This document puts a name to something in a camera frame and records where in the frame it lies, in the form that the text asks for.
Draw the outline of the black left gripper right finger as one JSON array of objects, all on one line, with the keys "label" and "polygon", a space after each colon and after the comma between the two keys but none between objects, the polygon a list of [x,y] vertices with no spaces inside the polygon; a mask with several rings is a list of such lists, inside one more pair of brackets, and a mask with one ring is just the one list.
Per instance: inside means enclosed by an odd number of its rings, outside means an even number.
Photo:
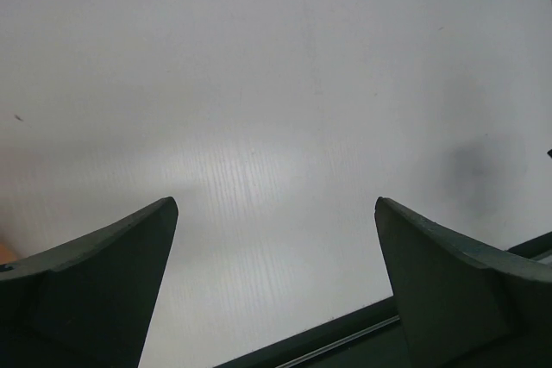
[{"label": "black left gripper right finger", "polygon": [[379,244],[414,367],[549,367],[551,267],[443,227],[390,198]]}]

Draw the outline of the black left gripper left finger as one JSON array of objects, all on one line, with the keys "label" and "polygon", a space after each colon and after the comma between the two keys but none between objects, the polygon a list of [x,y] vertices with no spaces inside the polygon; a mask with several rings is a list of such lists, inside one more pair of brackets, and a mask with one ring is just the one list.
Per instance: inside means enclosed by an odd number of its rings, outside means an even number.
[{"label": "black left gripper left finger", "polygon": [[162,198],[1,266],[3,367],[136,367],[177,227]]}]

